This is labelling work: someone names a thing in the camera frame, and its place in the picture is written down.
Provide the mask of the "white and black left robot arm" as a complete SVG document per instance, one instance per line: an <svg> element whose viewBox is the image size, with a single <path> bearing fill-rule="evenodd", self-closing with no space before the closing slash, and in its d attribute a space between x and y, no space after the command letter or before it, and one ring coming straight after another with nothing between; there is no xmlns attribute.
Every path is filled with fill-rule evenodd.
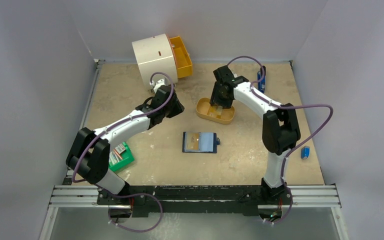
<svg viewBox="0 0 384 240"><path fill-rule="evenodd" d="M149 97L118 122L95 130L81 128L65 163L89 184L110 192L110 199L122 205L129 199L130 185L110 170L110 153L134 135L153 128L164 118L181 114L184 109L175 90L162 85L153 97Z"/></svg>

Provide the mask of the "blue leather card holder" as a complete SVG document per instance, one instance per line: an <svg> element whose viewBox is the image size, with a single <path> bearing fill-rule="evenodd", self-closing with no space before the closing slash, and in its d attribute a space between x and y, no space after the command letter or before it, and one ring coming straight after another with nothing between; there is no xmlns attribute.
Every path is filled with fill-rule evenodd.
<svg viewBox="0 0 384 240"><path fill-rule="evenodd" d="M198 151L185 151L185 134L186 133L200 133L199 143L200 148ZM220 145L220 139L215 132L191 132L184 131L182 136L182 152L183 153L217 153L217 148Z"/></svg>

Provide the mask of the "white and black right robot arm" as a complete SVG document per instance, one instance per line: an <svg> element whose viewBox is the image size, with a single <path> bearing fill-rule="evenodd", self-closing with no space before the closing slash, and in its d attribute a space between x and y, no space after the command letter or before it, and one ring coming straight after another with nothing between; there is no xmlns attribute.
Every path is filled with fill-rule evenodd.
<svg viewBox="0 0 384 240"><path fill-rule="evenodd" d="M212 106L231 108L239 101L262 120L262 142L268 151L267 167L261 181L262 200L274 203L285 191L287 154L301 138L300 127L293 105L274 101L254 88L244 76L235 76L227 65L213 71L215 83L210 97Z"/></svg>

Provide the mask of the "orange oval tray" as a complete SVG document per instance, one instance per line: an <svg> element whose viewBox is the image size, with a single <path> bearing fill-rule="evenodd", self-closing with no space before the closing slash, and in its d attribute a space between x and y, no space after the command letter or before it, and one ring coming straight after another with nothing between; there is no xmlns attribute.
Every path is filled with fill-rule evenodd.
<svg viewBox="0 0 384 240"><path fill-rule="evenodd" d="M223 125L228 125L232 122L232 120L235 116L235 108L233 106L230 108L223 108L226 110L226 113L228 114L228 117L226 117L224 119L218 119L218 118L210 117L208 115L210 106L214 106L214 105L210 104L209 98L206 98L206 97L201 98L197 102L196 107L195 107L196 114L202 119L206 119L206 120L216 122L219 124L223 124Z"/></svg>

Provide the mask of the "gold VIP card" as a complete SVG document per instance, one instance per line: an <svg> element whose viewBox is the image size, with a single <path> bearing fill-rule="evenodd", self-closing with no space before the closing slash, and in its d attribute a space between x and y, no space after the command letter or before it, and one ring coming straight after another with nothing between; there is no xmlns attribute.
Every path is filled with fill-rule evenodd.
<svg viewBox="0 0 384 240"><path fill-rule="evenodd" d="M185 134L185 151L197 152L200 149L200 133L199 132L187 132Z"/></svg>

